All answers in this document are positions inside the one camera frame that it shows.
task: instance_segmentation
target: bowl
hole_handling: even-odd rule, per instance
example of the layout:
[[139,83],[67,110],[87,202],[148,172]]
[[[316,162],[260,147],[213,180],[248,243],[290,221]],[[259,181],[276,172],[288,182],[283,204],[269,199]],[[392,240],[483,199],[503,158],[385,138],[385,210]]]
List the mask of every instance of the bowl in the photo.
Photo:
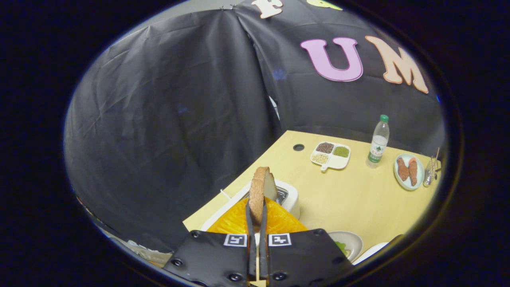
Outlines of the bowl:
[[[397,160],[400,157],[404,161],[405,166],[409,165],[409,160],[410,159],[412,159],[413,157],[416,158],[416,163],[418,164],[418,172],[416,173],[416,180],[417,181],[416,181],[416,184],[414,186],[411,185],[411,177],[407,177],[406,180],[402,181],[402,179],[398,176],[398,164],[397,164]],[[397,156],[397,158],[395,158],[393,171],[395,173],[395,178],[397,179],[398,183],[400,183],[400,185],[403,188],[405,188],[406,190],[415,190],[418,187],[420,187],[420,185],[423,183],[423,178],[425,177],[425,169],[423,168],[423,165],[421,164],[420,160],[416,156],[414,156],[412,154],[401,154],[401,155]]]
[[363,240],[355,233],[349,231],[332,231],[327,234],[333,241],[344,243],[345,250],[351,251],[347,257],[350,262],[353,262],[363,250]]

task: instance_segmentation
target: table hole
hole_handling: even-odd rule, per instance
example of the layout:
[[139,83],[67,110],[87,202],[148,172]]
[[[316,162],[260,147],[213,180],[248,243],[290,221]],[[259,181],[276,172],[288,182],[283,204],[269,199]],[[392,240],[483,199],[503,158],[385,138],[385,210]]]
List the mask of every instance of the table hole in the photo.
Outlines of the table hole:
[[302,150],[304,150],[304,145],[298,143],[297,145],[295,145],[292,149],[294,149],[295,151],[297,152],[300,152]]

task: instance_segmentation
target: black backdrop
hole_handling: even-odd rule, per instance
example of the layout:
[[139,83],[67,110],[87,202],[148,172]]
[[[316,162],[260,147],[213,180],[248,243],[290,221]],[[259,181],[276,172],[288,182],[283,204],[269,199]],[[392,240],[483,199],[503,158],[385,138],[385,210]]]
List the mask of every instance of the black backdrop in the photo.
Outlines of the black backdrop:
[[[182,221],[282,131],[370,142],[378,116],[386,114],[388,146],[434,154],[443,118],[427,70],[416,60],[428,93],[389,83],[367,35],[408,50],[348,9],[305,0],[287,2],[285,13],[267,20],[247,1],[123,36],[93,62],[70,102],[64,155],[73,189],[102,228],[166,253],[187,234]],[[348,67],[332,43],[336,37],[357,42],[359,79],[320,76],[299,45],[325,39],[333,66]],[[269,97],[278,103],[279,120]]]
[[[438,237],[424,239],[423,248],[412,251],[416,260],[397,260],[367,285],[504,285],[508,194],[498,164],[504,147],[505,7],[502,2],[357,3],[399,27],[439,64],[457,96],[469,151],[457,193],[435,226]],[[13,135],[3,161],[9,207],[5,285],[150,285],[114,259],[116,253],[73,200],[63,168],[62,128],[70,93],[90,59],[167,5],[65,2],[6,10],[3,120],[5,134]],[[7,165],[10,159],[13,164]]]

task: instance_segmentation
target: slice of bread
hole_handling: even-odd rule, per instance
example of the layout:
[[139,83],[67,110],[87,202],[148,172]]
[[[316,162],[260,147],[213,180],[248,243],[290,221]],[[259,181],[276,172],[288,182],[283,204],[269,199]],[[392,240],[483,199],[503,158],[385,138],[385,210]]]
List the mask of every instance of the slice of bread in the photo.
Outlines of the slice of bread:
[[268,167],[260,167],[255,171],[253,179],[251,180],[251,187],[249,191],[249,207],[251,220],[255,232],[260,230],[262,222],[262,208],[264,206],[264,197],[271,200],[276,200],[278,191],[274,183],[273,174],[269,172]]

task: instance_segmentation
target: wooden table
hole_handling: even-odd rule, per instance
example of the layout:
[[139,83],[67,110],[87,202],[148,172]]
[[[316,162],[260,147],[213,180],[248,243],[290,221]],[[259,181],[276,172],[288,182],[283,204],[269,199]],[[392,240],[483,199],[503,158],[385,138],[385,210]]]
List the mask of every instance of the wooden table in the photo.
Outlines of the wooden table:
[[[350,146],[350,160],[344,169],[322,173],[320,166],[310,161],[310,154],[321,141]],[[296,144],[304,145],[304,150],[294,151]],[[301,223],[308,229],[354,232],[363,239],[363,254],[376,244],[406,233],[426,210],[437,186],[434,181],[429,187],[405,190],[395,179],[393,164],[399,154],[409,152],[387,147],[380,166],[371,169],[365,163],[369,149],[367,142],[287,131],[223,191],[233,197],[251,181],[258,167],[269,166],[275,179],[297,189]],[[414,155],[426,167],[430,158]],[[219,193],[184,220],[184,225],[189,230],[200,230],[228,200]]]

